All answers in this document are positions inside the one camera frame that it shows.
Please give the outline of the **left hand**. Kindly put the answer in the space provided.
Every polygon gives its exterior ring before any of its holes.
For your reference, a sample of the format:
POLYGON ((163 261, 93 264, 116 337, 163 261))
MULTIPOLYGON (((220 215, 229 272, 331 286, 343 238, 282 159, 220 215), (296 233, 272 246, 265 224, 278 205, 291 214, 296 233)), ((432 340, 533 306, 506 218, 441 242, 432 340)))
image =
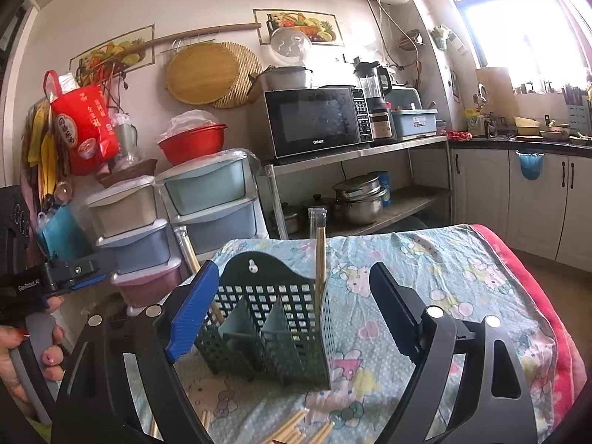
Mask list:
POLYGON ((1 303, 1 324, 27 332, 23 343, 9 353, 18 380, 42 424, 52 423, 58 393, 58 383, 45 377, 45 369, 51 364, 44 361, 43 355, 63 341, 62 337, 55 339, 59 325, 51 310, 51 298, 52 294, 39 294, 1 303))

